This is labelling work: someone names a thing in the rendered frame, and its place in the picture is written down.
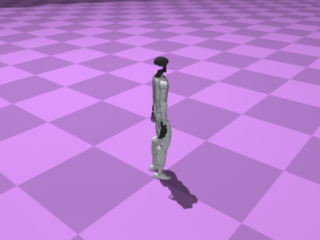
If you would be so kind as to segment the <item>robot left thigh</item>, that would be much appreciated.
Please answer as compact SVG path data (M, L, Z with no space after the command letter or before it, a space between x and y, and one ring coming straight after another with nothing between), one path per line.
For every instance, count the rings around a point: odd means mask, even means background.
M154 117L154 111L153 111L153 117ZM155 117L154 117L155 119ZM159 125L158 125L158 122L156 121L155 122L155 129L156 129L156 136L152 139L152 143L156 146L160 145L161 144L161 138L157 138L160 136L160 129L159 129Z

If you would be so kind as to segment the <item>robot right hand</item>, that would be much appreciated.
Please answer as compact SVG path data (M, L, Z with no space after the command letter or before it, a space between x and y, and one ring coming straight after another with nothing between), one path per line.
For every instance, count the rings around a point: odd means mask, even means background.
M161 122L160 122L160 126L161 126L161 130L160 130L159 137L157 137L157 138L162 139L162 138L164 138L164 137L166 136L166 133L167 133L167 128L166 128L166 126L167 126L167 125L164 125L164 126L163 126L163 122L161 121Z

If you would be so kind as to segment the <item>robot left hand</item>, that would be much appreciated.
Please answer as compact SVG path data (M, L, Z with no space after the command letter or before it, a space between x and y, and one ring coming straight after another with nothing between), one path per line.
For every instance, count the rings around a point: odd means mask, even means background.
M152 106L152 110L154 111L154 106ZM154 122L154 123L156 122L156 120L154 119L153 112L151 114L151 121Z

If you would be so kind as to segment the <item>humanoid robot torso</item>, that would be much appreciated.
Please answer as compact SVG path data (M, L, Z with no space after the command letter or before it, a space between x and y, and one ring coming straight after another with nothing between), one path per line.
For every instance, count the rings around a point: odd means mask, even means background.
M153 92L153 102L156 105L156 108L154 109L154 118L158 122L159 118L161 117L161 112L160 112L161 107L159 104L159 100L160 100L159 83L160 83L160 80L165 80L168 84L168 88L166 91L166 98L165 98L166 102L168 98L169 83L165 75L163 77L163 74L161 74L161 77L156 77L156 78L155 78L155 75L156 74L154 74L152 78L152 92Z

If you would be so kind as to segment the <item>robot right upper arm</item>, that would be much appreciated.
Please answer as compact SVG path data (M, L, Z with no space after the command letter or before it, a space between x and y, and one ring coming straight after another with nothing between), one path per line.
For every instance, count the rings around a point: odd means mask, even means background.
M159 106L161 107L162 103L166 102L165 98L167 95L168 83L165 80L160 80L158 86L159 86Z

